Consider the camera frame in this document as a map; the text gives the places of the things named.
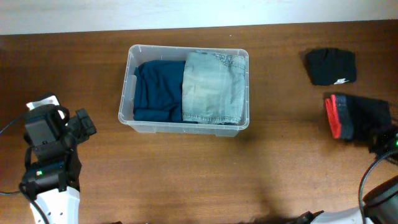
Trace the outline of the teal blue shirt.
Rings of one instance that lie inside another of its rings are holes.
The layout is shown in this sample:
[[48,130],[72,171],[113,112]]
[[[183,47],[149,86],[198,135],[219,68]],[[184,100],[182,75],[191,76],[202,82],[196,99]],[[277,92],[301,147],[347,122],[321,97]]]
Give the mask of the teal blue shirt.
[[185,61],[152,60],[135,71],[133,118],[136,121],[181,123]]

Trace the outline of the light blue jeans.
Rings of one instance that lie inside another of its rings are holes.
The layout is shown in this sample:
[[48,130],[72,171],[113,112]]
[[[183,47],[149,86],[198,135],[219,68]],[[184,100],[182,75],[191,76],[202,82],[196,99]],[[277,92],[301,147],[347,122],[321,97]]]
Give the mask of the light blue jeans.
[[239,124],[245,75],[243,56],[209,51],[188,54],[183,71],[182,119],[201,124]]

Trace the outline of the clear plastic storage bin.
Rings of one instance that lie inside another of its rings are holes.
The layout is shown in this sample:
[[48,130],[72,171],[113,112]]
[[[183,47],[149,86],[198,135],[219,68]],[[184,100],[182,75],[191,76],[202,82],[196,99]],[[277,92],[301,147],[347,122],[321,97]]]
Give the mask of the clear plastic storage bin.
[[[222,54],[238,55],[245,59],[245,92],[241,122],[238,125],[195,124],[195,123],[162,123],[134,120],[134,97],[136,89],[135,69],[142,63],[151,60],[185,60],[190,52],[207,51]],[[209,134],[218,137],[235,137],[246,129],[250,122],[249,108],[249,54],[244,49],[217,49],[201,47],[176,47],[161,45],[135,44],[129,48],[123,90],[118,111],[119,121],[130,126],[138,133],[183,133]]]

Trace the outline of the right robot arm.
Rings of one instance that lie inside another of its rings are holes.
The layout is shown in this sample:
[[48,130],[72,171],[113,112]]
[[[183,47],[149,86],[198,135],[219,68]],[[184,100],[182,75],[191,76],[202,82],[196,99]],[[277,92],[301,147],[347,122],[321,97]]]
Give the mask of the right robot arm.
[[371,171],[382,161],[397,165],[397,126],[372,137],[369,147],[376,160],[364,173],[358,189],[358,206],[340,212],[306,212],[294,223],[301,224],[397,224],[397,177],[393,177],[363,194],[364,185]]

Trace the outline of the black garment with red trim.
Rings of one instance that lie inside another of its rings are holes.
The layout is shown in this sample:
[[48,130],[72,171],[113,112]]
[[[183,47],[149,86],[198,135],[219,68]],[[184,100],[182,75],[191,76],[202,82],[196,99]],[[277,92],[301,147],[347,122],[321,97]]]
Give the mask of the black garment with red trim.
[[389,103],[361,96],[332,94],[325,98],[331,134],[345,141],[367,141],[392,128]]

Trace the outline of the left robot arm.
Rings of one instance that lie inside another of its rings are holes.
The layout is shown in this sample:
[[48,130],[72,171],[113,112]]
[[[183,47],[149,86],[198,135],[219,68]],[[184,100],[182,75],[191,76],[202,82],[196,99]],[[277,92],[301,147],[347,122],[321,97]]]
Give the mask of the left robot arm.
[[25,116],[29,145],[19,190],[36,223],[78,223],[81,162],[77,146],[96,134],[84,109],[70,116],[60,105],[42,105]]

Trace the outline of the folded black Nike garment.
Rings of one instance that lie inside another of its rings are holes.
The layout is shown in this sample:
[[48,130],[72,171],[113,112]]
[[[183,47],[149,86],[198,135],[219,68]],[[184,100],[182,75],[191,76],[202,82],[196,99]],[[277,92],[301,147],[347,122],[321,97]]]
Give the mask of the folded black Nike garment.
[[357,80],[356,54],[337,48],[314,49],[305,55],[313,85],[328,86]]

